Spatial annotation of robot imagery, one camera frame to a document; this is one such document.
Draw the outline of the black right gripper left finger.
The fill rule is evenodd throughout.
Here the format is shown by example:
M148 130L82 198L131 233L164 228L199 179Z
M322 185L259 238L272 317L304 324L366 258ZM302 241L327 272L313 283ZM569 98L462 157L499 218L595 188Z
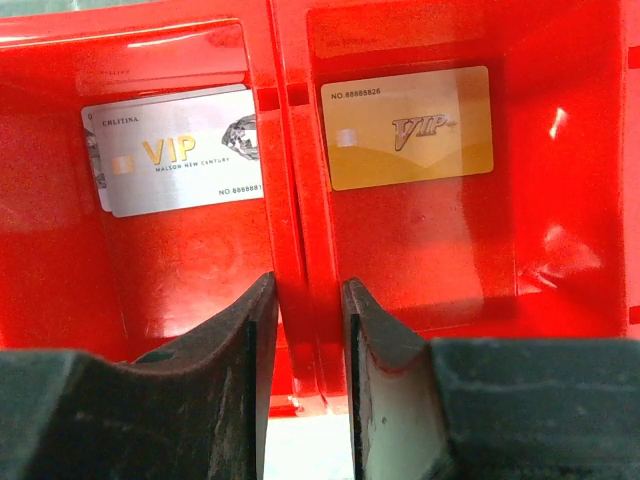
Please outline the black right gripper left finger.
M5 479L258 479L278 323L272 273L132 363L1 355Z

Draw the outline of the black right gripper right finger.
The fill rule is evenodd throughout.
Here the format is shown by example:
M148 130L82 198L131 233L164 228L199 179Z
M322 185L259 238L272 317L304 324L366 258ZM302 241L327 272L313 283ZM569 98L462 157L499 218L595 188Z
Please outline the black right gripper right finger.
M420 337L342 287L358 479L635 479L634 340Z

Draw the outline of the silver VIP card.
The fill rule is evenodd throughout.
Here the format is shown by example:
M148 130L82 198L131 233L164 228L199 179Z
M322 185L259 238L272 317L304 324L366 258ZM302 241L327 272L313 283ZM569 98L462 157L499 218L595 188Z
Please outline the silver VIP card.
M105 109L92 122L117 218L264 195L249 89Z

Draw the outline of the gold VIP card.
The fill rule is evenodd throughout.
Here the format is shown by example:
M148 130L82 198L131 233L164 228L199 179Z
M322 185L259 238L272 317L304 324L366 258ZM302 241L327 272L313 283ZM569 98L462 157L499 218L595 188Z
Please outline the gold VIP card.
M494 168L485 66L329 83L321 101L336 191Z

